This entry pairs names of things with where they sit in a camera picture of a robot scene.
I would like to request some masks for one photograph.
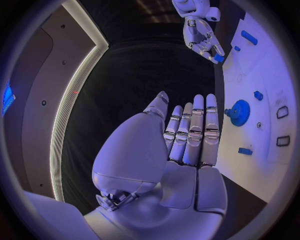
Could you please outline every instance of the led light strip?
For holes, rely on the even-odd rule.
[[[89,52],[82,63],[77,68],[71,78],[60,101],[58,111],[53,124],[51,145],[50,145],[50,172],[52,180],[52,188],[55,199],[64,202],[63,186],[62,186],[62,150],[64,144],[64,136],[69,121],[69,117],[78,93],[82,89],[89,74],[99,61],[103,52],[96,46]]]

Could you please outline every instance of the blue gear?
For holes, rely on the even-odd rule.
[[[250,116],[250,105],[245,100],[238,100],[232,109],[225,109],[224,112],[233,125],[240,127],[243,126]]]

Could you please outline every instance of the robotic hand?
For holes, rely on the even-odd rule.
[[[172,0],[178,14],[185,18],[183,37],[185,45],[214,64],[223,61],[225,55],[214,31],[203,20],[220,21],[221,13],[217,7],[210,7],[209,0]],[[209,51],[212,47],[216,51],[214,57]]]
[[[151,191],[162,179],[168,160],[196,166],[200,147],[206,165],[214,166],[219,146],[216,97],[206,98],[206,128],[203,131],[204,98],[182,109],[176,106],[165,130],[169,98],[164,91],[146,107],[123,122],[99,151],[92,180],[100,190],[96,198],[102,208],[115,211]]]

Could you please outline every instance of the blue component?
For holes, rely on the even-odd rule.
[[[238,149],[238,153],[239,154],[245,154],[245,155],[252,155],[253,151],[251,151],[250,149],[247,149],[247,148],[240,147]]]
[[[249,42],[253,43],[254,45],[258,44],[258,40],[245,30],[241,31],[241,36],[247,39]]]
[[[262,93],[260,93],[259,91],[255,91],[255,92],[254,92],[254,97],[255,97],[256,99],[258,99],[259,101],[261,101],[261,100],[263,100],[264,95],[263,95]]]
[[[232,109],[225,109],[225,115],[230,117],[233,125],[240,127],[243,126],[250,116],[250,105],[245,100],[238,100]]]
[[[224,57],[216,53],[215,56],[214,56],[214,60],[216,60],[220,63],[223,63]]]
[[[14,100],[16,99],[15,95],[13,94],[12,88],[10,86],[10,81],[6,84],[6,89],[3,96],[3,108],[2,108],[2,116],[6,113],[9,107],[12,105]]]

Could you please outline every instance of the dark floor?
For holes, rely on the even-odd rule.
[[[64,198],[83,214],[98,207],[95,195],[99,191],[91,175],[101,146],[122,122],[141,112],[160,91],[169,96],[167,119],[176,105],[193,102],[196,94],[206,96],[215,92],[219,112],[224,109],[222,66],[214,68],[213,63],[184,45],[183,21],[171,1],[128,2],[82,1],[111,46],[78,95],[64,138]],[[244,13],[227,0],[220,2],[220,9],[224,10],[215,30],[228,54],[231,38]],[[228,213],[216,240],[238,232],[265,205],[228,178],[224,180]]]

